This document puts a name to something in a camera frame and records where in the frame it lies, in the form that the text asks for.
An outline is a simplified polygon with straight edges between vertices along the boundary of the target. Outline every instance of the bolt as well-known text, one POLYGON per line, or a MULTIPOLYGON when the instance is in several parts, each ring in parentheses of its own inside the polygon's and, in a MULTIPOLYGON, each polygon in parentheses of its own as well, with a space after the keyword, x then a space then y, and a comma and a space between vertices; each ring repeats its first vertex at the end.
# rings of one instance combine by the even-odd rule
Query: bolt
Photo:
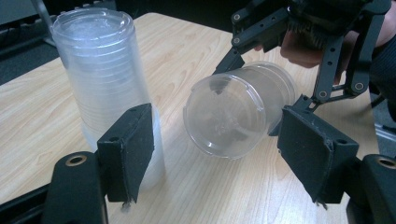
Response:
POLYGON ((363 87, 364 87, 364 85, 363 85, 363 83, 361 83, 361 82, 358 82, 358 83, 356 83, 356 85, 355 85, 355 89, 358 90, 358 91, 363 90, 363 87))
POLYGON ((326 97, 326 96, 327 96, 327 92, 326 92, 326 91, 321 91, 321 92, 319 93, 319 96, 320 96, 320 97, 326 97))
POLYGON ((239 19, 241 19, 241 16, 239 16, 239 14, 236 14, 236 15, 233 16, 233 19, 235 21, 239 21, 239 19))

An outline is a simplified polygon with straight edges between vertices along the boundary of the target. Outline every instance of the stack of plastic cups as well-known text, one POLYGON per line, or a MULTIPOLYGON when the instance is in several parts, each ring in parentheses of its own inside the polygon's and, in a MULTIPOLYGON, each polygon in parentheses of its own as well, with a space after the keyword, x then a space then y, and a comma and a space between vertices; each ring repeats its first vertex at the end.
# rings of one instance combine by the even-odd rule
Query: stack of plastic cups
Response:
MULTIPOLYGON (((60 15, 52 38, 66 69, 82 131, 93 150, 97 140, 129 108, 150 103, 132 18, 105 8, 60 15)), ((155 149, 143 179, 147 189, 164 173, 160 118, 153 107, 155 149)))

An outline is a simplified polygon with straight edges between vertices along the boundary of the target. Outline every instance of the clear plastic cup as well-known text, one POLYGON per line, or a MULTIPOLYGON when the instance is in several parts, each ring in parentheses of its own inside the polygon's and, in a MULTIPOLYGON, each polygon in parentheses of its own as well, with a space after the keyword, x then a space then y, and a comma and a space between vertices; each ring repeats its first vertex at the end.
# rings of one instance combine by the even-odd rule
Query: clear plastic cup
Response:
MULTIPOLYGON (((95 7, 66 12, 51 27, 78 104, 81 129, 93 151, 125 111, 151 102, 134 32, 128 14, 95 7)), ((153 124, 158 126, 160 117, 152 108, 153 124)), ((153 160, 144 177, 149 184, 141 189, 152 187, 164 173, 157 126, 153 127, 153 160)))
POLYGON ((249 63, 196 83, 184 107, 186 130, 203 152, 238 159, 280 122, 284 105, 297 99, 296 85, 273 63, 249 63))

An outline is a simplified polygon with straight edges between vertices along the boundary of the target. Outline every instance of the light wood tabletop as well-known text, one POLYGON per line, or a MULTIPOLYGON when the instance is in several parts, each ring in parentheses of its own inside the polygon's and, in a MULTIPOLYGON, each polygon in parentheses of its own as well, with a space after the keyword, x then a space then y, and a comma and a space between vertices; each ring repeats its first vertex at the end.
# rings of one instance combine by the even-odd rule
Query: light wood tabletop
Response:
MULTIPOLYGON (((234 161, 207 156, 188 137, 183 106, 193 84, 211 75, 230 49, 231 34, 154 13, 134 24, 148 90, 161 114, 166 174, 129 212, 107 203, 110 223, 347 222, 348 197, 327 210, 312 203, 279 155, 276 137, 234 161)), ((311 96, 317 68, 291 64, 279 49, 253 50, 244 59, 279 64, 311 96)), ((0 203, 48 184, 61 157, 90 150, 60 59, 2 85, 0 111, 0 203)), ((316 114, 357 141, 360 158, 378 153, 368 92, 322 105, 316 114)))

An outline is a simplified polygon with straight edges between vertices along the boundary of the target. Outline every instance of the robotic hand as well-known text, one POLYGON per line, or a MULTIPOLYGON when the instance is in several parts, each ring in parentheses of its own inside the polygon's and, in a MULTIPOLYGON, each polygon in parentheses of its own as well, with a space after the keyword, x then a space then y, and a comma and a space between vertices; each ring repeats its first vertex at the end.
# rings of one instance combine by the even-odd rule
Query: robotic hand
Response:
POLYGON ((396 160, 369 155, 360 161, 359 145, 314 111, 367 90, 375 42, 389 8, 389 0, 253 0, 232 15, 233 47, 214 73, 240 68, 241 55, 256 46, 265 52, 280 46, 287 31, 303 34, 307 46, 323 50, 312 97, 303 95, 283 109, 277 146, 313 202, 340 203, 344 192, 351 197, 350 222, 396 223, 396 160), (334 86, 343 40, 352 30, 359 37, 346 81, 334 86), (333 96, 336 91, 342 93, 333 96))

